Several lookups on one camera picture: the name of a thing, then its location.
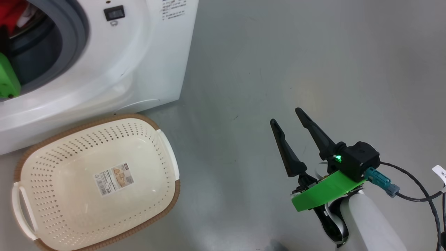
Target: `product label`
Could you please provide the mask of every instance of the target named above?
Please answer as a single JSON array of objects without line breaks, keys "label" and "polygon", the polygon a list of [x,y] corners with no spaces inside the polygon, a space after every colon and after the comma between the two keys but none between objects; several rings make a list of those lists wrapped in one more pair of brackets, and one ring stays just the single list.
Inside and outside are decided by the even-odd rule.
[{"label": "product label", "polygon": [[441,166],[436,165],[432,168],[432,171],[434,171],[446,184],[446,170],[444,170]]},{"label": "product label", "polygon": [[169,20],[184,16],[187,0],[162,0],[162,19]]},{"label": "product label", "polygon": [[94,179],[102,196],[112,194],[134,183],[127,163],[100,172],[94,175]]}]

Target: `metal floor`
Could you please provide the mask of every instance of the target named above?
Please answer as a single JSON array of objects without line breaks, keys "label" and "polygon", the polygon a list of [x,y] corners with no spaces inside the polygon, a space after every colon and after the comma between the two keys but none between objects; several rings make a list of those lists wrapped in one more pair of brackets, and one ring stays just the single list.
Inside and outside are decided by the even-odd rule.
[{"label": "metal floor", "polygon": [[[142,112],[172,144],[180,198],[165,218],[103,250],[334,250],[316,215],[293,208],[297,178],[287,178],[269,126],[279,122],[313,173],[318,150],[295,107],[335,142],[368,142],[438,191],[430,169],[446,166],[445,12],[443,0],[201,1],[180,100]],[[0,157],[0,250],[36,251],[10,209],[20,154]],[[404,174],[380,170],[422,196]],[[428,204],[365,192],[409,251],[434,249]]]}]

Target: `green object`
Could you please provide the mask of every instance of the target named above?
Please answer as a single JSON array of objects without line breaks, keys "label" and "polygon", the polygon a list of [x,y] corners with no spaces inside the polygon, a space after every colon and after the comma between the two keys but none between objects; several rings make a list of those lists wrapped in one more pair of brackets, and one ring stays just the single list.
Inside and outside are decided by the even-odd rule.
[{"label": "green object", "polygon": [[20,82],[8,58],[0,53],[0,97],[13,98],[20,95]]},{"label": "green object", "polygon": [[354,182],[341,171],[336,171],[291,201],[296,210],[301,212],[334,201],[364,182]]}]

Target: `laundry basket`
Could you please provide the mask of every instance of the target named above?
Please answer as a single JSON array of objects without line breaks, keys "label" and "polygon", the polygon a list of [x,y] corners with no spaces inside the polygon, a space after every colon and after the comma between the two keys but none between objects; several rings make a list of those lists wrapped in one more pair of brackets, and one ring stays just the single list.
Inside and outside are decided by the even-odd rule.
[{"label": "laundry basket", "polygon": [[[147,117],[118,115],[31,147],[19,161],[12,205],[43,250],[96,250],[165,216],[180,193],[164,133]],[[20,192],[27,211],[20,203]],[[32,228],[25,220],[29,215]]]}]

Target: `cable tag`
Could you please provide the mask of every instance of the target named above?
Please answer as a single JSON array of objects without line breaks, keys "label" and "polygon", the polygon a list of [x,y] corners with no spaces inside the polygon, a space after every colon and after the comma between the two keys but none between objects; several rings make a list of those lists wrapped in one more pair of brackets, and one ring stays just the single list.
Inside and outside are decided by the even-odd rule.
[{"label": "cable tag", "polygon": [[436,173],[446,184],[446,170],[444,170],[441,166],[436,165],[432,168],[432,171]]}]

